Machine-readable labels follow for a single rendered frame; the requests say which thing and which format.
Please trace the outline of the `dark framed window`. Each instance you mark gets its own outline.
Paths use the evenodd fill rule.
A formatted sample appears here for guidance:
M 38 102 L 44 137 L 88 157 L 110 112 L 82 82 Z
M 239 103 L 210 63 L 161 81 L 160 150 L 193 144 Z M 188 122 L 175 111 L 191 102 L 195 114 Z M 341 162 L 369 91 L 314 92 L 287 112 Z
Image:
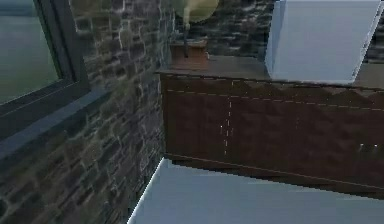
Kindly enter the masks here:
M 0 160 L 107 94 L 84 50 L 73 0 L 0 0 Z

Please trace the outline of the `house plant in brown pot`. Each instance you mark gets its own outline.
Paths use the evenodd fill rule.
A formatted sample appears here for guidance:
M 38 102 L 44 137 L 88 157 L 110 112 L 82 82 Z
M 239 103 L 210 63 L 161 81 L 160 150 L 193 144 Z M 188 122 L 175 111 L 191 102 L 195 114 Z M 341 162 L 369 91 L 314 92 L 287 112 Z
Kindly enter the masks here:
M 209 54 L 207 53 L 207 37 L 201 40 L 188 40 L 193 23 L 210 18 L 216 11 L 220 0 L 171 0 L 174 12 L 181 17 L 182 40 L 171 43 L 172 69 L 207 70 Z

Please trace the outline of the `white box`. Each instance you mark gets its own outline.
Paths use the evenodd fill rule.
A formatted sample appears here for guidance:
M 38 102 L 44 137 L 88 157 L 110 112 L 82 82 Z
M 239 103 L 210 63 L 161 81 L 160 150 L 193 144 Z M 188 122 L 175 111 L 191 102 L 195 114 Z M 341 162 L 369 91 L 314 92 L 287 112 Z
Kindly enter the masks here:
M 274 80 L 351 84 L 384 0 L 277 0 L 265 55 Z

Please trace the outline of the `brown wooden sideboard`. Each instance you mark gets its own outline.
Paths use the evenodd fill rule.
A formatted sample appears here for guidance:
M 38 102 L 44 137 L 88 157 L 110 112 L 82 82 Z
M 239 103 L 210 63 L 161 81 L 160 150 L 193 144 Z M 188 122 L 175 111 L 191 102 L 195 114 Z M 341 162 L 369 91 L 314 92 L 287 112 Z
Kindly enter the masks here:
M 384 200 L 384 64 L 345 85 L 273 79 L 225 56 L 158 74 L 173 163 Z

